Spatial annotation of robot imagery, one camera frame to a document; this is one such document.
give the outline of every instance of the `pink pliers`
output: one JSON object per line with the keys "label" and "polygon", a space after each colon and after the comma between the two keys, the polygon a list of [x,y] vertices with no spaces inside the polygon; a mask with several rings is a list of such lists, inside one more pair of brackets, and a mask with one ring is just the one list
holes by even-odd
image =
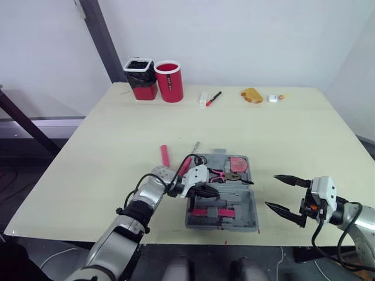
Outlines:
{"label": "pink pliers", "polygon": [[210,179],[210,183],[225,183],[226,180],[241,180],[239,174],[226,173],[223,170],[210,169],[209,172],[218,175]]}

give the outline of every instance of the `red and white cup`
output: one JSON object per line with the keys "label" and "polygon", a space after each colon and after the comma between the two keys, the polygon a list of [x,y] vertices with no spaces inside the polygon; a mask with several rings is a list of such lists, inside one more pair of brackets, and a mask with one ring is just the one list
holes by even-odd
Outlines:
{"label": "red and white cup", "polygon": [[164,60],[154,65],[162,98],[166,102],[178,102],[183,98],[181,65],[177,61]]}

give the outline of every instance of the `black cable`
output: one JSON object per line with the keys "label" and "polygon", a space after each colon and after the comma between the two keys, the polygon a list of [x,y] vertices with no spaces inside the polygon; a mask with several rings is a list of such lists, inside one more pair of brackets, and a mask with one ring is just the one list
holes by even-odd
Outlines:
{"label": "black cable", "polygon": [[[327,208],[326,208],[326,205],[324,205],[324,203],[323,202],[325,202],[325,201],[322,201],[322,205],[323,205],[323,214],[321,215],[321,220],[320,220],[320,222],[319,222],[319,225],[318,225],[318,227],[316,228],[316,230],[315,230],[315,232],[314,232],[314,234],[312,235],[312,238],[311,238],[311,244],[312,244],[312,246],[314,247],[314,249],[316,250],[316,251],[318,251],[322,256],[325,256],[326,258],[328,258],[328,259],[330,259],[330,260],[332,260],[332,261],[334,261],[334,262],[338,262],[338,263],[340,263],[339,262],[339,260],[338,259],[336,259],[336,258],[334,258],[334,257],[332,257],[330,254],[328,254],[328,253],[326,253],[325,251],[323,251],[323,250],[321,250],[318,246],[316,246],[316,244],[315,244],[315,239],[316,239],[316,237],[318,236],[318,234],[320,233],[320,231],[322,230],[322,228],[323,228],[323,225],[324,225],[324,219],[323,218],[325,218],[326,217],[326,213],[327,213]],[[351,222],[349,223],[349,225],[348,225],[348,227],[350,226],[350,225],[353,225],[354,223],[356,222],[356,216],[354,216],[353,217],[353,219],[351,220]],[[342,261],[342,263],[340,263],[345,269],[347,269],[347,267],[349,266],[349,267],[351,267],[351,268],[353,268],[353,269],[348,269],[349,271],[360,271],[360,270],[368,270],[368,271],[373,271],[373,272],[375,272],[375,268],[371,268],[371,267],[369,267],[369,266],[362,266],[362,265],[355,265],[354,263],[347,263],[347,262],[345,262],[345,261]]]}
{"label": "black cable", "polygon": [[363,209],[363,206],[361,203],[358,203],[358,202],[350,202],[351,204],[355,204],[355,205],[358,205],[358,210],[356,212],[356,215],[353,217],[353,219],[351,220],[351,222],[347,225],[347,227],[345,228],[343,234],[341,235],[340,239],[339,239],[339,243],[337,244],[337,257],[338,257],[338,260],[339,260],[339,263],[342,265],[343,268],[345,268],[346,270],[348,271],[356,271],[356,268],[359,268],[360,266],[357,265],[356,268],[352,269],[352,268],[349,268],[347,265],[346,265],[346,262],[343,260],[342,258],[342,254],[341,254],[341,244],[342,244],[342,241],[344,240],[345,236],[348,234],[348,232],[350,231],[350,229],[352,228],[352,226],[354,225],[354,223],[356,222],[356,220],[358,219],[359,215],[361,214],[362,212],[362,209]]}
{"label": "black cable", "polygon": [[171,189],[173,183],[175,182],[175,180],[176,180],[176,178],[177,178],[177,176],[178,176],[178,173],[180,172],[180,170],[181,170],[181,168],[182,168],[182,165],[185,163],[186,159],[189,158],[189,157],[191,157],[191,156],[194,156],[194,157],[198,157],[198,158],[200,158],[200,156],[198,156],[197,154],[193,154],[193,153],[187,155],[187,156],[184,158],[184,160],[182,161],[181,165],[178,167],[177,172],[175,173],[174,177],[172,178],[171,182],[169,183],[168,188],[167,188],[167,190],[166,190],[167,192],[169,191],[169,189]]}
{"label": "black cable", "polygon": [[199,157],[199,158],[200,158],[200,156],[198,156],[197,154],[189,154],[189,155],[187,155],[187,156],[184,158],[184,160],[182,161],[181,165],[179,166],[177,172],[176,172],[175,175],[173,176],[171,183],[169,183],[168,185],[167,185],[167,184],[166,184],[166,183],[165,183],[165,182],[164,182],[159,176],[157,176],[157,175],[155,175],[155,174],[152,174],[152,173],[144,174],[144,175],[140,178],[140,180],[138,181],[137,185],[135,186],[135,189],[134,189],[133,191],[130,191],[129,194],[127,195],[127,197],[126,197],[126,199],[125,199],[125,202],[124,202],[124,209],[125,209],[125,208],[127,207],[127,205],[128,205],[128,201],[129,201],[129,199],[130,199],[130,196],[131,196],[132,194],[135,194],[135,193],[138,191],[139,186],[141,185],[143,179],[146,178],[146,177],[154,177],[154,178],[158,179],[158,180],[164,185],[164,188],[165,188],[165,189],[164,189],[164,193],[167,193],[167,192],[169,191],[169,189],[172,187],[173,182],[176,180],[176,178],[177,178],[177,176],[178,176],[178,173],[180,172],[180,170],[181,170],[181,168],[182,168],[182,165],[184,164],[184,162],[186,161],[186,159],[189,158],[189,157],[191,157],[191,156]]}
{"label": "black cable", "polygon": [[138,189],[139,189],[139,186],[141,185],[142,181],[146,178],[146,177],[154,177],[156,179],[158,179],[164,186],[164,192],[166,192],[168,190],[168,186],[167,184],[157,175],[155,174],[152,174],[152,173],[147,173],[147,174],[144,174],[138,181],[137,185],[135,186],[135,189],[133,191],[130,191],[129,194],[127,195],[126,199],[125,199],[125,203],[124,203],[124,209],[127,207],[128,205],[128,201],[130,199],[130,196],[132,194],[135,194]]}
{"label": "black cable", "polygon": [[14,178],[5,186],[5,187],[3,187],[1,190],[0,190],[0,193],[2,193],[5,189],[7,189],[9,186],[11,186],[13,183],[14,183],[14,181],[17,179],[17,177],[18,177],[18,172],[17,172],[17,170],[16,169],[14,169],[14,172],[15,172],[15,175],[14,175]]}
{"label": "black cable", "polygon": [[13,194],[11,194],[11,195],[5,197],[5,198],[0,202],[0,205],[1,205],[2,203],[4,203],[6,200],[12,198],[13,196],[16,196],[18,193],[24,191],[24,190],[27,189],[29,186],[31,186],[31,185],[33,185],[33,184],[36,184],[36,183],[37,183],[37,181],[33,181],[32,183],[29,183],[29,184],[25,185],[24,187],[22,187],[20,190],[17,190],[17,191],[14,192]]}

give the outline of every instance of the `white eraser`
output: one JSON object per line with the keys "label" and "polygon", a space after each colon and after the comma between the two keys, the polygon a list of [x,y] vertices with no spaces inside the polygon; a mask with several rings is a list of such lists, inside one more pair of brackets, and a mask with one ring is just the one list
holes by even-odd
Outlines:
{"label": "white eraser", "polygon": [[202,92],[200,94],[199,105],[201,108],[206,108],[206,103],[207,103],[208,98],[209,98],[208,92]]}
{"label": "white eraser", "polygon": [[277,95],[269,95],[268,102],[277,102]]}

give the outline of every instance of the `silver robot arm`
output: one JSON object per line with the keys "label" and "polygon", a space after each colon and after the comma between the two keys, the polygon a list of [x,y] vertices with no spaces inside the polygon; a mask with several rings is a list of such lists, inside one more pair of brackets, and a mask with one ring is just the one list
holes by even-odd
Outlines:
{"label": "silver robot arm", "polygon": [[123,210],[117,210],[119,216],[92,247],[86,266],[74,272],[66,281],[129,279],[141,255],[139,242],[149,232],[148,223],[165,193],[172,197],[178,194],[181,197],[219,195],[217,190],[205,185],[209,179],[205,165],[190,169],[184,177],[178,176],[172,184],[175,176],[172,169],[159,166],[152,170],[152,174],[160,177],[169,190],[165,190],[165,186],[155,177],[149,177],[129,204]]}
{"label": "silver robot arm", "polygon": [[[316,177],[313,180],[303,180],[294,176],[277,175],[276,179],[292,186],[306,188],[306,196],[301,201],[299,212],[301,215],[291,213],[289,209],[270,202],[265,202],[269,208],[278,215],[295,222],[300,227],[305,227],[308,217],[315,219],[319,226],[313,235],[312,244],[322,255],[327,256],[344,267],[368,270],[371,277],[375,277],[375,209],[362,206],[359,203],[350,203],[336,195],[337,188],[333,179],[328,176]],[[332,258],[319,249],[314,243],[315,238],[324,224],[331,223],[352,237],[356,252],[364,266],[350,265],[345,261]],[[341,243],[337,245],[337,255]]]}
{"label": "silver robot arm", "polygon": [[[357,212],[357,205],[345,203],[342,223],[337,227],[344,231]],[[375,209],[363,206],[361,214],[348,234],[354,241],[356,252],[362,264],[375,268]]]}

